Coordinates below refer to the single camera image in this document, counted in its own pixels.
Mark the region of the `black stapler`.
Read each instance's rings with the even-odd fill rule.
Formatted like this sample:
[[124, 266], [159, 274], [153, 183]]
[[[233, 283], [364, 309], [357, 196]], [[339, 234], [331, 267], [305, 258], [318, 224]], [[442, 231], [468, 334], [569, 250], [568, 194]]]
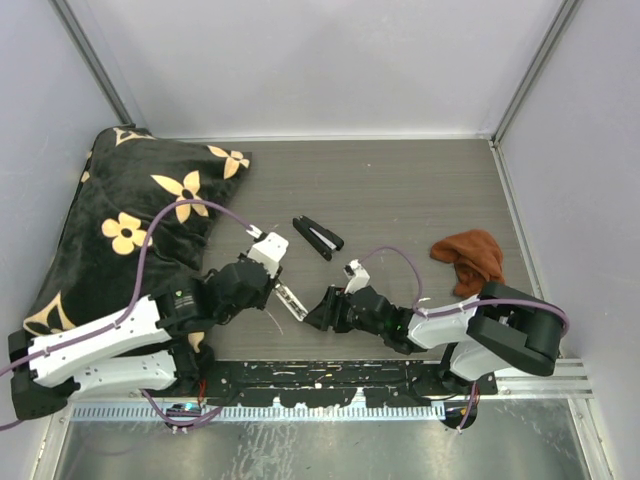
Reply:
[[309, 217], [300, 215], [292, 219], [294, 229], [314, 248], [326, 261], [331, 261], [333, 253], [340, 251], [344, 240], [329, 229], [322, 227]]

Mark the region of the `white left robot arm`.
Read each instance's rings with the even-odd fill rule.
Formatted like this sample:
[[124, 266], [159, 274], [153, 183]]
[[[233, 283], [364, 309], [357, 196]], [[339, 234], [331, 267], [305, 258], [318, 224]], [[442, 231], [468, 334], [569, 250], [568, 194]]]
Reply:
[[133, 305], [72, 330], [8, 338], [11, 401], [20, 421], [52, 415], [72, 399], [130, 389], [194, 393], [196, 335], [246, 309], [263, 309], [289, 243], [275, 232], [203, 278], [182, 277]]

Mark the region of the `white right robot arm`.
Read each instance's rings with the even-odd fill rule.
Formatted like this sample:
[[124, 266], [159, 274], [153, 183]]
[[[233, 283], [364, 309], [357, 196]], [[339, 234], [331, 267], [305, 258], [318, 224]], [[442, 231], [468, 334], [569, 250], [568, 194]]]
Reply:
[[438, 379], [452, 394], [509, 367], [540, 377], [554, 373], [560, 341], [569, 329], [566, 313], [555, 305], [489, 282], [478, 294], [458, 303], [400, 307], [370, 285], [370, 275], [360, 261], [348, 263], [344, 272], [347, 284], [328, 287], [304, 323], [320, 331], [364, 331], [404, 355], [446, 345], [450, 352]]

